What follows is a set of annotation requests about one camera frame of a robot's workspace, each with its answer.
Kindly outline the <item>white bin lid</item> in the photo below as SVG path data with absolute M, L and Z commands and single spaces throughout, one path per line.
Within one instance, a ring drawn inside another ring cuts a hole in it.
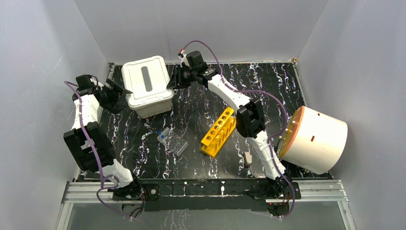
M 122 68 L 128 105 L 138 110 L 172 99 L 174 92 L 167 88 L 169 74 L 163 57 L 153 56 L 127 62 Z

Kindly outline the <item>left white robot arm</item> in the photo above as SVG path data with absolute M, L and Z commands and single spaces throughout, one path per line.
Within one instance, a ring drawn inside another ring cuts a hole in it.
M 111 79 L 105 84 L 93 75 L 80 75 L 76 83 L 66 82 L 73 90 L 75 120 L 63 139 L 75 162 L 83 171 L 100 175 L 101 183 L 110 180 L 118 190 L 130 199 L 138 199 L 143 187 L 137 177 L 116 158 L 113 144 L 98 122 L 100 108 L 117 114 L 125 108 L 126 95 L 131 91 L 117 85 Z

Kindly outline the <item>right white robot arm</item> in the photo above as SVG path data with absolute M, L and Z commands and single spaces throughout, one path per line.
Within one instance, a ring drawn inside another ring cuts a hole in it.
M 180 66 L 176 67 L 167 84 L 167 89 L 188 88 L 192 82 L 203 85 L 209 91 L 223 99 L 236 113 L 238 133 L 246 138 L 260 159 L 266 177 L 270 183 L 270 194 L 283 198 L 292 187 L 286 168 L 277 158 L 271 147 L 265 126 L 262 101 L 252 99 L 244 91 L 232 86 L 224 77 L 221 67 L 210 67 L 199 51 L 178 54 Z

